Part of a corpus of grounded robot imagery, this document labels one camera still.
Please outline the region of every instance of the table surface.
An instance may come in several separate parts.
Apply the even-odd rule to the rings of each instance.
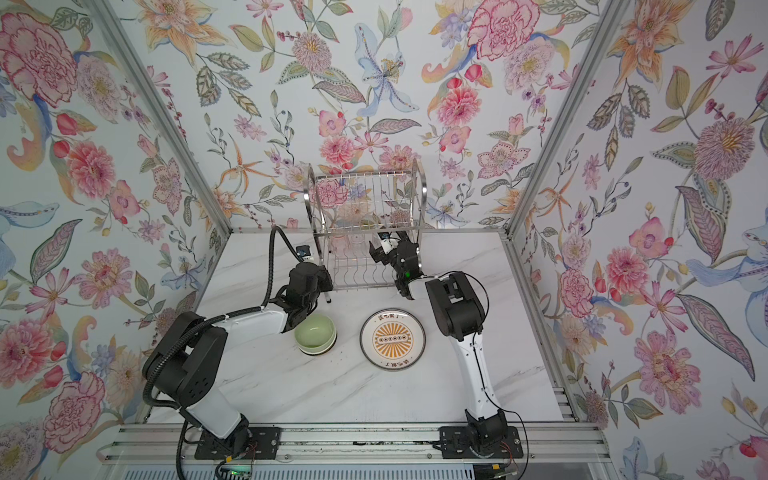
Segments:
[[[288,235],[294,246],[315,245],[311,235]],[[216,316],[257,305],[266,291],[269,235],[233,234],[197,312]],[[273,292],[296,264],[278,237]],[[561,421],[544,360],[525,314],[498,233],[424,233],[423,270],[463,270],[488,290],[485,358],[501,406],[525,421]],[[482,289],[478,295],[483,299]],[[449,338],[438,330],[428,300],[406,300],[393,287],[331,292],[318,312],[331,317],[339,336],[321,356],[298,350],[293,333],[268,336],[227,352],[217,384],[251,422],[455,422],[464,421],[465,388]],[[390,308],[412,313],[426,332],[426,348],[411,368],[382,370],[362,353],[360,329]],[[175,423],[170,409],[153,409],[150,423]]]

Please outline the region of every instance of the black mounting plate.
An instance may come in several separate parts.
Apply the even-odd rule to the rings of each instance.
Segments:
[[[277,448],[280,446],[280,429],[277,427],[249,427],[253,438],[258,442],[255,452],[248,454],[248,458],[256,460],[274,460],[277,457]],[[195,460],[224,460],[229,452],[220,440],[203,430],[200,435],[200,443],[195,450]]]
[[[512,449],[512,458],[523,458],[523,448],[520,443],[518,430],[507,425],[507,435],[503,442]],[[469,447],[468,427],[440,427],[440,443],[435,448],[442,452],[443,458],[508,458],[509,452],[501,445],[496,443],[492,447],[476,455]]]

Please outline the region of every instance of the plate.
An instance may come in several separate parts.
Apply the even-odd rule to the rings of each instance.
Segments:
[[[407,369],[422,356],[425,346],[424,327],[405,310],[376,312],[360,330],[362,353],[384,370]]]

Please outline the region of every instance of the wall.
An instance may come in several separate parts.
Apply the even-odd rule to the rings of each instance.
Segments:
[[[222,233],[79,2],[0,2],[0,478],[90,478]]]
[[[431,225],[500,227],[601,9],[598,0],[112,5],[233,226],[248,230],[309,226],[307,164],[320,175],[417,159]],[[337,203],[349,195],[339,192]],[[346,213],[339,219],[372,218]]]
[[[515,234],[627,479],[768,478],[766,15],[633,2]]]

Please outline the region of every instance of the stainless steel dish rack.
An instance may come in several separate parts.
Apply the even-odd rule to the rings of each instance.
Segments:
[[[326,265],[334,290],[395,285],[391,266],[375,263],[369,242],[379,232],[408,232],[419,242],[427,199],[422,165],[410,170],[306,176],[304,201],[312,225],[319,265]]]

